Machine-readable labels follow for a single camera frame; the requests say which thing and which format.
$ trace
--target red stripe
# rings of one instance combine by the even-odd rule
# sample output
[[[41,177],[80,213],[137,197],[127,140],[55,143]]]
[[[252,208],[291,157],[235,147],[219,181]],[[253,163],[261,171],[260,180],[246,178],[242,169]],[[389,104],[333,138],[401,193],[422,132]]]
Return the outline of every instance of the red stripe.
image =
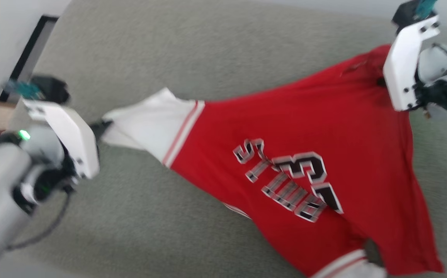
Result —
[[[182,131],[186,127],[186,125],[187,125],[189,119],[191,118],[191,116],[195,113],[196,108],[197,108],[197,100],[195,101],[194,108],[191,110],[191,112],[189,112],[188,116],[186,116],[184,122],[182,123],[182,126],[179,129],[179,132],[177,132],[177,135],[175,136],[175,139],[172,142],[172,145],[168,149],[167,154],[165,155],[165,158],[163,158],[163,160],[162,160],[163,165],[167,164],[167,159],[172,155],[172,152],[173,152],[173,150],[175,148],[175,145],[177,144],[177,141],[179,141],[179,139],[180,139]]]
[[[346,268],[348,268],[349,266],[359,262],[359,261],[363,261],[366,260],[366,257],[362,257],[362,258],[358,258],[357,260],[354,260],[348,264],[344,264],[342,267],[337,268],[335,271],[333,271],[332,273],[330,273],[328,276],[326,276],[325,278],[333,278],[335,277],[340,271],[345,270]]]

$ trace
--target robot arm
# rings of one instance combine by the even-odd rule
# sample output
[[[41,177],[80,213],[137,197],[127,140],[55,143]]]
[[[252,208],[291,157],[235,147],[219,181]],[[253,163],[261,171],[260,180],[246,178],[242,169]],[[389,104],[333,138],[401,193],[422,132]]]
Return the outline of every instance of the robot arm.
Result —
[[[98,174],[96,137],[108,126],[89,126],[75,111],[55,102],[24,104],[33,120],[48,126],[33,125],[0,137],[0,256],[52,193],[70,192],[81,178]]]
[[[436,0],[411,0],[402,4],[393,23],[397,37],[383,73],[396,111],[424,109],[429,117],[447,120],[447,46],[423,41],[439,34]]]

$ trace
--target printed number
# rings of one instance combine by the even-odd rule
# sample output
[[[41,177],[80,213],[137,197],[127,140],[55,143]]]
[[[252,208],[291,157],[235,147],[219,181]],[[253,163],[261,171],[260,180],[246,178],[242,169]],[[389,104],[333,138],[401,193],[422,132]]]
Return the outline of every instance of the printed number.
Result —
[[[330,183],[324,183],[327,173],[323,158],[314,152],[297,153],[292,156],[276,157],[269,160],[264,155],[264,141],[262,139],[245,140],[242,146],[234,149],[234,155],[241,164],[246,164],[258,153],[262,159],[256,166],[246,173],[252,183],[255,183],[259,175],[268,167],[279,172],[273,181],[262,188],[262,192],[281,204],[288,210],[306,220],[315,222],[323,211],[323,204],[328,205],[338,213],[343,213],[342,206]],[[291,178],[307,176],[311,183],[312,193],[308,194],[296,183],[287,181],[287,174]]]

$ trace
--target white wall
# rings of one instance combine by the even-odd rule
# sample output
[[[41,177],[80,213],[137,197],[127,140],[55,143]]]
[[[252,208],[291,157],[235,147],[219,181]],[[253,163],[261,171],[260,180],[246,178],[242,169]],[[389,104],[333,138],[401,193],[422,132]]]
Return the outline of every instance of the white wall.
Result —
[[[59,16],[69,2],[0,0],[0,84],[12,73],[40,17],[43,14]]]

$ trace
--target green led light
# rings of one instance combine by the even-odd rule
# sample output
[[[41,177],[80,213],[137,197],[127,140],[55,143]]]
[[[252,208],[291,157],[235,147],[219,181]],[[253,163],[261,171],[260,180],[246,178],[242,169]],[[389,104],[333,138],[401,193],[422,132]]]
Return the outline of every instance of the green led light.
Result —
[[[25,130],[19,130],[18,135],[24,141],[31,139],[31,135],[29,135],[29,133],[27,133],[27,131],[25,131]]]

